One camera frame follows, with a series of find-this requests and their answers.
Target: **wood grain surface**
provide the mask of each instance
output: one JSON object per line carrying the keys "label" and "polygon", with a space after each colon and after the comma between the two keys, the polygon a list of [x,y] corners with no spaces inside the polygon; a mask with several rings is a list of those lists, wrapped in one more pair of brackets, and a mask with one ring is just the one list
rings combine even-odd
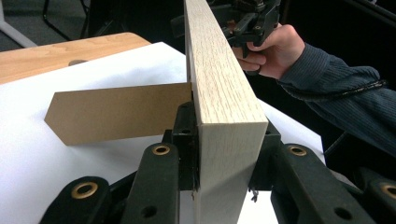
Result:
{"label": "wood grain surface", "polygon": [[121,33],[59,44],[0,52],[0,84],[64,68],[74,60],[93,60],[150,43]]}
{"label": "wood grain surface", "polygon": [[205,0],[185,0],[186,49],[200,134],[195,223],[234,224],[267,119]]}

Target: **hand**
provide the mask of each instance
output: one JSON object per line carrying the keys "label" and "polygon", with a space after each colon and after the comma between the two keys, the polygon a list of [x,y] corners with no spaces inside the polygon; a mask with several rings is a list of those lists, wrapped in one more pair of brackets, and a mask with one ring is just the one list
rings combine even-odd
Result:
{"label": "hand", "polygon": [[247,43],[251,50],[244,59],[241,48],[233,48],[245,71],[257,71],[266,77],[280,79],[297,61],[305,48],[304,41],[291,25],[278,25],[259,47]]}

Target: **person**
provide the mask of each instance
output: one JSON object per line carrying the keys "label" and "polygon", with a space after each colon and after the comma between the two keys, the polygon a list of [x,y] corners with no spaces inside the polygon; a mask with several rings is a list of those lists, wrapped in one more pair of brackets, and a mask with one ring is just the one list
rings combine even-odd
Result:
{"label": "person", "polygon": [[233,53],[245,71],[275,78],[340,129],[396,158],[396,91],[370,66],[343,60],[305,43],[291,25],[278,25],[259,47]]}

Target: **dark blue sweater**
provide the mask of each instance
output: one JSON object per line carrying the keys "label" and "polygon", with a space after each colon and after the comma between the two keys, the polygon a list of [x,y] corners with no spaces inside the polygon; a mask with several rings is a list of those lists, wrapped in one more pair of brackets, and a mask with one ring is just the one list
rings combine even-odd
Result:
{"label": "dark blue sweater", "polygon": [[[278,83],[330,123],[396,158],[396,91],[378,87],[379,79],[372,67],[349,67],[305,44],[301,57]],[[370,90],[361,91],[370,84]]]}

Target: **cardboard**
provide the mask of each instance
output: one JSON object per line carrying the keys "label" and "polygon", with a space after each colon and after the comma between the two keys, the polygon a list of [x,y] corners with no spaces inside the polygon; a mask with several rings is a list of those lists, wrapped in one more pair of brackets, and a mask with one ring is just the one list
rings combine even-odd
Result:
{"label": "cardboard", "polygon": [[67,145],[163,134],[191,84],[55,92],[45,121]]}

